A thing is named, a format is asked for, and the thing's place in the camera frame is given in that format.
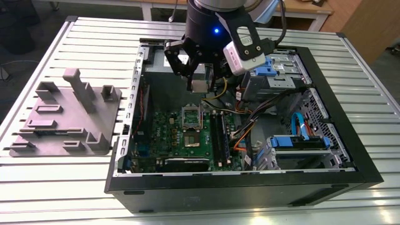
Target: aluminum table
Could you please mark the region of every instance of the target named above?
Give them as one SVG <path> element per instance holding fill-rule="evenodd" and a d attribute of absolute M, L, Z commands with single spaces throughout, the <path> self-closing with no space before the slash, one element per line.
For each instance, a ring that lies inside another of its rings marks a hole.
<path fill-rule="evenodd" d="M 291 30 L 282 44 L 311 49 L 386 180 L 372 188 L 348 192 L 314 207 L 132 215 L 103 192 L 111 153 L 103 157 L 10 157 L 7 147 L 35 105 L 40 81 L 68 86 L 62 78 L 64 68 L 80 68 L 84 82 L 92 87 L 111 84 L 122 88 L 127 98 L 139 38 L 176 39 L 184 33 L 182 23 L 70 19 L 0 126 L 0 223 L 400 223 L 400 108 L 347 38 L 335 33 Z M 259 33 L 263 38 L 276 39 L 280 30 L 260 29 Z M 122 100 L 120 109 L 126 107 L 127 101 Z M 122 130 L 118 122 L 115 133 Z"/>

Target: orange wire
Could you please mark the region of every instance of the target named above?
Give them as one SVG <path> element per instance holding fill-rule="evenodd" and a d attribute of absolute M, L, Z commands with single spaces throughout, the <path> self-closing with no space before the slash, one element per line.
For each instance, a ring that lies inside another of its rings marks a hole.
<path fill-rule="evenodd" d="M 255 124 L 252 124 L 252 126 L 250 127 L 250 129 L 247 130 L 247 132 L 243 134 L 242 138 L 239 139 L 239 141 L 236 142 L 234 149 L 238 150 L 238 145 L 242 142 L 242 140 L 244 139 L 246 135 L 250 133 L 251 129 L 254 128 Z"/>
<path fill-rule="evenodd" d="M 310 135 L 311 135 L 311 134 L 315 134 L 315 133 L 314 133 L 314 130 L 311 129 L 311 126 L 308 125 L 308 123 L 306 123 L 306 127 L 307 127 L 307 129 L 308 129 Z"/>
<path fill-rule="evenodd" d="M 236 109 L 236 112 L 239 112 L 239 113 L 244 113 L 244 110 L 240 110 L 240 108 L 239 108 L 239 101 L 236 102 L 236 106 L 235 106 L 235 109 Z"/>

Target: floor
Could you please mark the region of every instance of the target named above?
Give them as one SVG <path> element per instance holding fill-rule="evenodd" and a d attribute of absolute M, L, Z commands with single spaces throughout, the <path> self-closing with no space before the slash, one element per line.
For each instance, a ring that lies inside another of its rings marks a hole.
<path fill-rule="evenodd" d="M 60 3 L 60 10 L 54 12 L 47 2 L 35 1 L 34 5 L 42 20 L 40 24 L 30 27 L 31 35 L 36 42 L 36 49 L 26 55 L 12 55 L 0 47 L 0 63 L 14 60 L 40 61 L 68 15 L 111 19 L 143 19 L 142 9 L 139 7 L 130 7 L 127 9 L 127 7 L 119 6 Z M 155 21 L 167 21 L 171 14 L 172 9 L 152 10 L 152 17 Z M 178 10 L 175 18 L 176 22 L 184 22 L 186 11 Z M 390 52 L 384 52 L 371 66 L 398 102 L 400 102 L 400 79 L 398 79 L 398 76 L 400 75 L 399 62 L 400 56 L 394 56 Z M 0 81 L 0 122 L 3 121 L 8 110 L 12 107 L 14 101 L 24 88 L 30 76 L 36 68 L 36 63 L 19 62 L 8 64 L 4 67 L 11 74 L 11 80 L 8 82 Z"/>

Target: cable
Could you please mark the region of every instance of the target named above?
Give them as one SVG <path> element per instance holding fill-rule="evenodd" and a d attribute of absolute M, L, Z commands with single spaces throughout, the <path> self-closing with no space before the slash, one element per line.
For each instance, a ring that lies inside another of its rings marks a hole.
<path fill-rule="evenodd" d="M 2 81 L 3 82 L 8 82 L 11 80 L 11 75 L 8 76 L 7 79 L 4 79 L 4 76 L 3 76 L 3 66 L 8 65 L 11 63 L 15 63 L 15 62 L 35 62 L 35 63 L 39 63 L 39 61 L 35 61 L 35 60 L 15 60 L 15 61 L 11 61 L 11 62 L 0 64 L 0 77 L 2 77 Z"/>
<path fill-rule="evenodd" d="M 242 140 L 244 139 L 246 135 L 248 135 L 248 133 L 251 132 L 251 129 L 255 127 L 255 124 L 250 127 L 250 129 L 247 130 L 247 132 L 243 134 L 243 136 L 240 137 L 239 141 L 236 142 L 235 146 L 234 146 L 234 150 L 243 150 L 243 148 L 238 148 L 239 143 L 242 142 Z"/>
<path fill-rule="evenodd" d="M 248 135 L 244 138 L 244 143 L 246 143 L 247 156 L 251 158 L 250 165 L 247 164 L 244 166 L 244 170 L 252 170 L 254 151 L 252 151 L 252 146 L 251 146 L 251 131 L 250 131 Z"/>
<path fill-rule="evenodd" d="M 244 113 L 246 110 L 242 110 L 242 109 L 239 108 L 239 103 L 240 103 L 240 101 L 236 102 L 235 110 L 236 110 L 236 112 L 239 112 L 239 113 Z"/>
<path fill-rule="evenodd" d="M 227 112 L 231 112 L 231 113 L 235 113 L 235 114 L 244 114 L 244 113 L 232 111 L 231 109 L 223 109 L 223 108 L 219 108 L 219 107 L 216 107 L 212 103 L 210 103 L 207 100 L 203 100 L 203 102 L 206 102 L 206 104 L 208 104 L 208 106 L 210 106 L 211 108 L 216 109 L 216 110 L 227 111 Z"/>
<path fill-rule="evenodd" d="M 227 79 L 224 77 L 223 77 L 223 79 L 224 79 L 224 82 L 226 82 L 226 86 L 224 86 L 223 92 L 218 96 L 210 97 L 210 98 L 203 98 L 202 100 L 214 100 L 214 99 L 220 98 L 226 94 L 227 88 L 228 88 L 228 81 L 227 81 Z"/>
<path fill-rule="evenodd" d="M 142 121 L 143 121 L 143 88 L 140 88 L 140 121 L 138 123 L 138 126 L 136 126 L 136 130 L 134 132 L 134 135 L 136 135 L 138 131 L 139 131 L 139 127 L 142 125 Z"/>
<path fill-rule="evenodd" d="M 282 34 L 280 34 L 280 38 L 278 40 L 275 40 L 275 46 L 278 46 L 280 44 L 282 40 L 284 39 L 284 37 L 287 35 L 288 25 L 287 25 L 286 12 L 287 12 L 287 6 L 286 6 L 284 1 L 280 0 Z"/>
<path fill-rule="evenodd" d="M 176 6 L 178 6 L 178 0 L 175 2 L 175 8 L 174 8 L 172 16 L 168 18 L 168 22 L 171 22 L 171 23 L 174 22 L 174 19 L 175 19 Z"/>
<path fill-rule="evenodd" d="M 263 0 L 256 0 L 250 6 L 247 6 L 247 7 L 244 8 L 244 10 L 246 10 L 247 12 L 251 12 L 252 10 L 256 9 L 256 7 L 259 7 L 259 5 L 262 4 L 262 2 L 263 2 Z"/>
<path fill-rule="evenodd" d="M 39 61 L 35 61 L 35 60 L 15 60 L 15 61 L 11 61 L 11 62 L 7 62 L 7 63 L 2 63 L 2 66 L 8 65 L 8 64 L 15 63 L 15 62 L 36 62 L 36 63 L 39 63 Z"/>
<path fill-rule="evenodd" d="M 242 128 L 234 133 L 234 136 L 240 134 L 246 130 L 250 124 L 255 123 L 256 119 L 262 115 L 262 113 L 274 107 L 288 95 L 304 92 L 307 90 L 307 87 L 296 88 L 292 90 L 283 91 L 279 95 L 276 95 L 274 98 L 264 101 L 258 108 L 252 111 L 246 123 L 242 125 Z"/>
<path fill-rule="evenodd" d="M 226 106 L 226 103 L 223 102 L 223 100 L 220 98 L 218 98 L 216 100 L 220 102 L 220 104 L 223 105 L 224 109 L 228 109 L 227 106 Z"/>

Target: blue drive bracket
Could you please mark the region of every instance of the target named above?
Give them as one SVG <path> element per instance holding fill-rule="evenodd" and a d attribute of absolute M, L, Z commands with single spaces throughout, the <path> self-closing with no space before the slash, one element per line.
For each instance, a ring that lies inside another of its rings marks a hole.
<path fill-rule="evenodd" d="M 256 75 L 258 76 L 276 76 L 278 72 L 272 67 L 272 59 L 267 56 L 266 57 L 266 64 L 256 68 Z"/>
<path fill-rule="evenodd" d="M 299 123 L 300 123 L 300 134 L 302 134 L 304 140 L 310 140 L 310 137 L 307 135 L 307 130 L 306 130 L 304 118 L 303 118 L 303 115 L 302 115 L 300 112 L 295 112 L 294 115 L 292 115 L 292 120 L 291 120 L 292 134 L 298 135 L 296 118 L 299 119 Z"/>

